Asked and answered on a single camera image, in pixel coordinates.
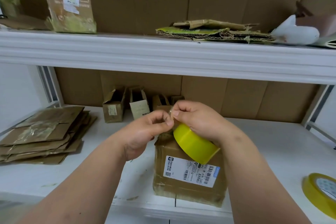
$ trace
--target tape roll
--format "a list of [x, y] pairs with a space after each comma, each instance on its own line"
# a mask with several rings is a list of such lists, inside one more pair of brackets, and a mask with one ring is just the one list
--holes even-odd
[[316, 208], [336, 219], [336, 180], [334, 178], [312, 173], [303, 181], [302, 190]]
[[174, 130], [174, 137], [182, 150], [194, 161], [199, 162], [202, 165], [208, 163], [213, 155], [219, 151], [219, 148], [216, 145], [196, 135], [185, 124], [180, 124]]

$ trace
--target white shelf surface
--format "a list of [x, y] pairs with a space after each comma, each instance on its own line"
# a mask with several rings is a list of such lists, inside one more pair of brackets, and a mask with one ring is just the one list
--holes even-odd
[[[106, 124], [100, 107], [86, 107], [99, 119], [85, 134], [82, 151], [71, 154], [60, 165], [9, 164], [0, 166], [0, 200], [38, 202], [60, 184], [99, 143], [132, 120], [125, 113], [121, 123]], [[336, 223], [313, 206], [301, 190], [303, 177], [322, 173], [336, 177], [336, 154], [300, 124], [274, 121], [229, 119], [257, 145], [283, 186], [312, 223]], [[227, 196], [221, 208], [154, 195], [154, 141], [144, 154], [127, 162], [123, 170], [113, 212], [178, 221], [233, 223]]]
[[134, 35], [2, 30], [0, 63], [336, 84], [336, 50]]

